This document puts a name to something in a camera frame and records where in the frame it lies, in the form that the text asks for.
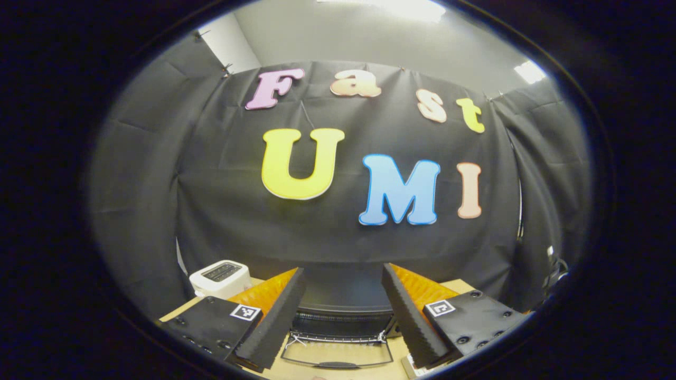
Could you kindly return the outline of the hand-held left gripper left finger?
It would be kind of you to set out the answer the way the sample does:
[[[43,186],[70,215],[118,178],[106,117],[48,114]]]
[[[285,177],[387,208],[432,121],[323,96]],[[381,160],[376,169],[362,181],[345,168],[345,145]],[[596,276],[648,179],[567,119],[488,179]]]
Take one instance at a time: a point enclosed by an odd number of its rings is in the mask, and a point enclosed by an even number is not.
[[[272,367],[305,291],[304,269],[290,269],[226,300],[205,297],[158,326],[215,365],[263,371]]]

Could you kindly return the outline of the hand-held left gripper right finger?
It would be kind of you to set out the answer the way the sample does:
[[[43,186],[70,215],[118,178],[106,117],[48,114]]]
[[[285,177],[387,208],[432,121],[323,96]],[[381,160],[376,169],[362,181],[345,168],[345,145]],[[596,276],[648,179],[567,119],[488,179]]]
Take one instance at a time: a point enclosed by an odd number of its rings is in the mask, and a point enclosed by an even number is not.
[[[452,291],[392,263],[382,266],[381,283],[418,367],[433,368],[471,355],[528,316],[483,291]]]

